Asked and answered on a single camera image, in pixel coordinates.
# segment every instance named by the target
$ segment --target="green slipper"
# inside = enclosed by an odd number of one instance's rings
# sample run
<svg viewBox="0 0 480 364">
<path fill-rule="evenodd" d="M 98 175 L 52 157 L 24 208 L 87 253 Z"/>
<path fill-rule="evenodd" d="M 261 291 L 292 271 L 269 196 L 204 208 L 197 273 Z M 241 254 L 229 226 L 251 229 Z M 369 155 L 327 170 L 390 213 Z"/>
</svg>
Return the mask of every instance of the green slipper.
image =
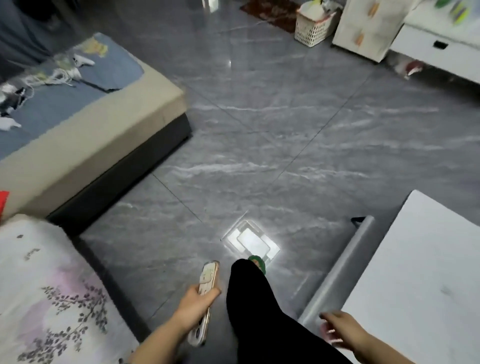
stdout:
<svg viewBox="0 0 480 364">
<path fill-rule="evenodd" d="M 248 260 L 256 260 L 258 262 L 258 264 L 260 265 L 260 270 L 262 271 L 263 274 L 266 274 L 266 270 L 265 270 L 265 262 L 263 259 L 261 259 L 258 255 L 251 255 L 248 257 Z"/>
</svg>

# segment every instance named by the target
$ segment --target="person's left hand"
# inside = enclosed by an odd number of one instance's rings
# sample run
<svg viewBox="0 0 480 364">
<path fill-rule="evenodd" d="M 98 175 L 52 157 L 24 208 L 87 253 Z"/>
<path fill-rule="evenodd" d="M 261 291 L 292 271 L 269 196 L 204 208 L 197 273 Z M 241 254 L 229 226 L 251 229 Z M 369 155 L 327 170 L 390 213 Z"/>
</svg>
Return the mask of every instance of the person's left hand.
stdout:
<svg viewBox="0 0 480 364">
<path fill-rule="evenodd" d="M 193 284 L 188 288 L 172 317 L 185 334 L 198 325 L 207 309 L 221 293 L 219 288 L 213 287 L 208 293 L 201 296 L 198 294 L 198 286 L 198 284 Z"/>
</svg>

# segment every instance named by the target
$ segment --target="smartphone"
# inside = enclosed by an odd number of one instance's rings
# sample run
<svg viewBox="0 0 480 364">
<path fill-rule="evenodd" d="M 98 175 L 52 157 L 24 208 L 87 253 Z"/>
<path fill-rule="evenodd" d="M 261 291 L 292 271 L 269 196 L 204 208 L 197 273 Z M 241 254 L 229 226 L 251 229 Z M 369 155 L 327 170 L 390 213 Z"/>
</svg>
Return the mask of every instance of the smartphone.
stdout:
<svg viewBox="0 0 480 364">
<path fill-rule="evenodd" d="M 205 263 L 202 273 L 200 275 L 200 286 L 198 287 L 199 294 L 205 294 L 216 285 L 218 279 L 218 270 L 220 269 L 220 263 L 216 260 Z M 202 346 L 205 344 L 207 338 L 208 322 L 210 321 L 210 307 L 206 314 L 199 321 L 188 334 L 187 341 L 194 347 Z"/>
</svg>

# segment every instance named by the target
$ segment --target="white plastic basket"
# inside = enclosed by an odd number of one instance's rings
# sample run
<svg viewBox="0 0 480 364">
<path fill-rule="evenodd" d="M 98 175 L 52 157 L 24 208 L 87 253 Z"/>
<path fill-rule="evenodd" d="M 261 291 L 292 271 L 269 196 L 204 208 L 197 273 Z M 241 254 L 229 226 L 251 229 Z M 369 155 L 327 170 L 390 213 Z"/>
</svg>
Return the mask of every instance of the white plastic basket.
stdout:
<svg viewBox="0 0 480 364">
<path fill-rule="evenodd" d="M 300 12 L 300 9 L 298 9 L 297 23 L 295 25 L 295 39 L 308 47 L 313 47 L 335 31 L 340 21 L 341 13 L 341 10 L 336 10 L 325 18 L 315 21 L 307 18 Z"/>
</svg>

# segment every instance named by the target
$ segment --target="black pants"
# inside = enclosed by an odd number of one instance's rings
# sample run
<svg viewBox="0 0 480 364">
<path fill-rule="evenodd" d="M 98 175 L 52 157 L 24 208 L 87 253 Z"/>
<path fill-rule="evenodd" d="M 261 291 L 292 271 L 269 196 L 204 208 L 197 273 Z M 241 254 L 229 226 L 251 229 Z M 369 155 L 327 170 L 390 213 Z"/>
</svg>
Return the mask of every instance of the black pants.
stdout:
<svg viewBox="0 0 480 364">
<path fill-rule="evenodd" d="M 238 363 L 351 364 L 282 312 L 266 277 L 250 260 L 232 265 L 227 311 L 237 335 Z"/>
</svg>

